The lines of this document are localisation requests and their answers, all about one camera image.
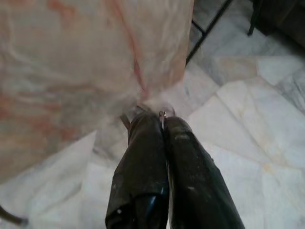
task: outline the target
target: metal leg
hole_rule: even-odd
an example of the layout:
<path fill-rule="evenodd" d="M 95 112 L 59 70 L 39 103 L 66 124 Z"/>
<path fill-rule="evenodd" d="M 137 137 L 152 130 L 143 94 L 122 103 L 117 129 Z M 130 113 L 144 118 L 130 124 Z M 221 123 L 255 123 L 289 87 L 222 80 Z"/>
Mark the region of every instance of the metal leg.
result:
<path fill-rule="evenodd" d="M 13 214 L 10 214 L 1 206 L 0 206 L 0 219 L 4 219 L 10 223 L 13 223 L 13 224 L 19 225 L 19 226 L 25 226 L 28 224 L 27 219 L 23 219 L 23 218 L 14 216 Z"/>
<path fill-rule="evenodd" d="M 215 15 L 215 17 L 213 18 L 212 22 L 209 24 L 208 28 L 206 29 L 206 31 L 204 31 L 204 29 L 202 29 L 194 20 L 192 20 L 192 24 L 196 27 L 196 29 L 198 29 L 201 32 L 201 37 L 200 39 L 197 41 L 197 43 L 195 44 L 195 46 L 193 47 L 193 49 L 191 50 L 191 52 L 189 53 L 189 55 L 186 58 L 186 65 L 189 63 L 189 61 L 191 60 L 191 58 L 195 55 L 195 53 L 198 51 L 199 47 L 202 45 L 203 41 L 205 40 L 205 38 L 209 35 L 209 33 L 212 31 L 212 29 L 214 28 L 215 24 L 219 21 L 219 19 L 221 18 L 221 16 L 224 14 L 224 12 L 228 9 L 228 7 L 230 6 L 230 4 L 232 3 L 233 0 L 227 0 L 225 1 L 225 3 L 221 6 L 221 8 L 219 9 L 219 11 L 217 12 L 217 14 Z"/>
<path fill-rule="evenodd" d="M 256 21 L 258 19 L 258 16 L 261 12 L 261 8 L 262 8 L 262 5 L 263 5 L 263 2 L 264 0 L 258 0 L 258 4 L 254 7 L 254 12 L 252 14 L 252 17 L 251 17 L 251 26 L 250 26 L 250 29 L 249 29 L 249 32 L 248 32 L 248 36 L 252 36 L 253 34 L 253 31 L 254 31 L 254 28 L 255 28 L 255 24 L 256 24 Z"/>

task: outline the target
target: leg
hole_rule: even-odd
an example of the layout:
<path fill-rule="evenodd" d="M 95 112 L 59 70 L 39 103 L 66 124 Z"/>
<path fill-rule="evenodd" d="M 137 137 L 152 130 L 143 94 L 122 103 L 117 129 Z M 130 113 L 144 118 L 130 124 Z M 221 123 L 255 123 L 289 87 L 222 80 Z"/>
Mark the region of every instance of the leg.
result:
<path fill-rule="evenodd" d="M 128 148 L 112 180 L 106 226 L 164 229 L 169 185 L 161 123 L 150 112 L 130 125 Z"/>
<path fill-rule="evenodd" d="M 5 219 L 8 222 L 18 226 L 26 226 L 29 222 L 27 219 L 10 214 L 2 206 L 0 206 L 0 219 Z"/>
<path fill-rule="evenodd" d="M 188 124 L 170 117 L 164 126 L 172 228 L 244 228 L 219 169 Z"/>
<path fill-rule="evenodd" d="M 263 2 L 264 0 L 258 0 L 258 3 L 254 3 L 254 12 L 253 12 L 253 15 L 251 17 L 251 25 L 250 25 L 250 29 L 248 31 L 248 36 L 252 36 L 253 34 L 253 31 L 254 31 L 254 28 L 255 28 L 255 25 L 256 25 L 256 21 L 259 17 L 259 14 L 261 12 L 261 8 L 262 8 L 262 5 L 263 5 Z"/>

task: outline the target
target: marble slab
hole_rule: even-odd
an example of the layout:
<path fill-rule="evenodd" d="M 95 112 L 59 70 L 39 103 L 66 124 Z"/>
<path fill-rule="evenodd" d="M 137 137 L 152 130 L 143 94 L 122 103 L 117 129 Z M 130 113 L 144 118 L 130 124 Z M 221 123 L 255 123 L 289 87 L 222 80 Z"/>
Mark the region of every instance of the marble slab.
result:
<path fill-rule="evenodd" d="M 0 183 L 184 76 L 193 0 L 1 0 Z"/>
<path fill-rule="evenodd" d="M 99 129 L 93 148 L 93 154 L 96 156 L 96 160 L 92 159 L 92 162 L 96 162 L 102 166 L 116 168 L 127 149 L 128 143 L 127 130 L 124 129 L 121 134 L 123 135 L 121 139 L 116 140 L 111 145 L 105 146 L 102 138 L 107 135 L 107 129 Z"/>
<path fill-rule="evenodd" d="M 305 116 L 275 89 L 257 77 L 217 94 L 274 163 L 305 168 Z"/>
<path fill-rule="evenodd" d="M 299 129 L 296 129 L 296 134 L 292 134 L 292 136 L 290 136 L 292 132 L 288 130 L 293 120 L 296 125 L 302 119 L 298 119 L 297 114 L 284 119 L 283 116 L 288 114 L 283 114 L 281 116 L 282 124 L 277 122 L 278 125 L 288 129 L 287 132 L 281 132 L 279 131 L 281 128 L 279 128 L 277 130 L 279 132 L 274 133 L 275 139 L 279 139 L 281 135 L 281 143 L 291 147 L 291 150 L 287 150 L 283 154 L 287 158 L 294 157 L 300 161 L 300 163 L 280 166 L 278 161 L 262 148 L 260 142 L 257 142 L 253 131 L 255 126 L 258 126 L 259 130 L 263 125 L 265 128 L 270 127 L 271 131 L 274 130 L 272 120 L 265 118 L 264 121 L 258 122 L 253 113 L 258 107 L 256 112 L 262 112 L 262 117 L 264 117 L 264 110 L 260 104 L 263 102 L 268 102 L 270 106 L 270 108 L 264 106 L 264 109 L 274 110 L 274 112 L 270 112 L 272 116 L 275 113 L 283 112 L 284 105 L 288 104 L 290 109 L 295 108 L 284 98 L 280 99 L 281 102 L 277 102 L 276 96 L 268 97 L 267 95 L 273 95 L 272 89 L 268 88 L 271 90 L 269 94 L 266 93 L 266 90 L 264 87 L 261 90 L 257 89 L 256 92 L 260 92 L 261 96 L 254 93 L 255 98 L 259 97 L 255 103 L 245 101 L 246 105 L 242 107 L 245 111 L 244 118 L 237 117 L 238 112 L 242 114 L 242 109 L 232 109 L 232 104 L 227 104 L 225 103 L 227 101 L 223 102 L 217 96 L 213 96 L 188 118 L 188 122 L 196 137 L 220 169 L 245 228 L 301 229 L 305 226 L 305 173 L 300 165 L 304 165 L 303 153 L 305 151 L 300 149 L 298 154 L 295 151 L 296 147 L 300 147 L 300 145 L 304 147 L 305 144 L 304 141 L 299 142 L 299 139 L 302 138 L 298 136 L 301 134 Z M 234 107 L 238 107 L 239 98 L 244 101 L 243 93 L 233 86 L 230 88 L 225 86 L 220 89 L 218 95 L 221 99 L 227 96 L 229 101 L 233 100 Z M 249 128 L 249 123 L 253 124 L 253 128 Z M 263 132 L 259 133 L 262 138 L 266 138 Z"/>
<path fill-rule="evenodd" d="M 160 93 L 147 101 L 151 108 L 162 108 L 169 104 L 177 116 L 187 118 L 193 111 L 201 107 L 219 88 L 212 78 L 193 61 L 186 67 L 183 80 L 177 85 Z"/>
<path fill-rule="evenodd" d="M 203 57 L 198 63 L 219 85 L 258 76 L 256 57 Z"/>
<path fill-rule="evenodd" d="M 97 158 L 89 163 L 83 183 L 79 228 L 105 229 L 105 217 L 110 196 L 114 167 L 99 165 Z"/>
<path fill-rule="evenodd" d="M 224 0 L 198 0 L 194 5 L 194 19 L 206 28 Z M 208 35 L 193 60 L 201 66 L 211 57 L 243 56 L 305 56 L 305 51 L 281 33 L 264 36 L 254 30 L 247 36 L 253 12 L 251 1 L 235 0 Z"/>
<path fill-rule="evenodd" d="M 271 85 L 277 85 L 286 77 L 305 67 L 300 56 L 274 56 L 257 58 L 259 75 Z"/>
<path fill-rule="evenodd" d="M 42 164 L 0 185 L 0 205 L 29 219 L 32 229 L 79 228 L 82 183 L 92 155 L 93 132 Z M 1 229 L 13 229 L 2 221 Z"/>
<path fill-rule="evenodd" d="M 283 97 L 305 114 L 305 67 L 279 82 L 276 88 Z"/>

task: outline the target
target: marble surface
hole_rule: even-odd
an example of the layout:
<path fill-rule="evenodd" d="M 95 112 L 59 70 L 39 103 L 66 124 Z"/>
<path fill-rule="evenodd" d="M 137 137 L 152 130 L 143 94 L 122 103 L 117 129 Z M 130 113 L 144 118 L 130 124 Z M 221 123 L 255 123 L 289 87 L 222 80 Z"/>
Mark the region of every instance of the marble surface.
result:
<path fill-rule="evenodd" d="M 29 219 L 30 228 L 79 228 L 83 181 L 96 132 L 0 185 L 0 203 Z M 1 229 L 13 229 L 2 221 Z"/>
<path fill-rule="evenodd" d="M 305 114 L 305 67 L 276 85 L 288 101 Z"/>
<path fill-rule="evenodd" d="M 195 17 L 211 18 L 221 2 L 197 1 Z M 303 229 L 304 56 L 278 34 L 265 37 L 255 30 L 248 38 L 251 12 L 249 1 L 234 1 L 183 81 L 147 104 L 158 109 L 169 103 L 190 124 L 219 167 L 247 229 Z M 97 132 L 0 185 L 0 204 L 30 217 L 33 229 L 105 228 L 127 131 L 110 115 L 90 129 Z M 2 221 L 0 229 L 15 228 Z"/>
<path fill-rule="evenodd" d="M 227 84 L 188 121 L 247 229 L 301 229 L 305 116 L 262 81 Z"/>
<path fill-rule="evenodd" d="M 0 183 L 183 77 L 193 0 L 1 0 Z"/>

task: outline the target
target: white marble floor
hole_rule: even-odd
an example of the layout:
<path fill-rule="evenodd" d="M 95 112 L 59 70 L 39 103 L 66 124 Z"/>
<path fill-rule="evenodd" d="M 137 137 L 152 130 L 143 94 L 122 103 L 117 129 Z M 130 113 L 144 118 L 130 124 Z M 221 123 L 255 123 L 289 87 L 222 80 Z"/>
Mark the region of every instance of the white marble floor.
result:
<path fill-rule="evenodd" d="M 195 16 L 210 17 L 218 2 Z M 235 1 L 183 82 L 149 103 L 168 102 L 188 121 L 247 229 L 304 229 L 303 51 L 278 35 L 255 31 L 248 38 L 250 16 L 248 1 Z M 28 217 L 32 229 L 105 228 L 112 175 L 126 147 L 123 125 L 109 117 L 96 132 L 0 185 L 0 204 Z M 0 221 L 0 229 L 14 228 Z"/>

